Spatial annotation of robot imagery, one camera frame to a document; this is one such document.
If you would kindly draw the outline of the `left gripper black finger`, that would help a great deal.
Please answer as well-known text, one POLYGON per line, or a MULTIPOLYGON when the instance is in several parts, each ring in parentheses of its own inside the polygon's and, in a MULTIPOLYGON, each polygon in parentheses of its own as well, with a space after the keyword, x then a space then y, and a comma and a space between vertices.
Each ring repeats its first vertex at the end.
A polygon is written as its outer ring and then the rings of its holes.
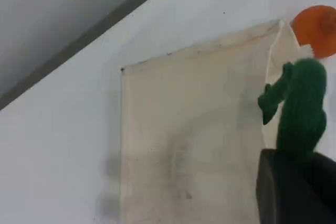
POLYGON ((335 223, 335 161, 315 153, 313 184, 319 207, 313 211, 316 223, 335 223))
POLYGON ((292 162, 277 150, 260 153, 256 185, 260 223, 314 223, 314 196, 292 162))

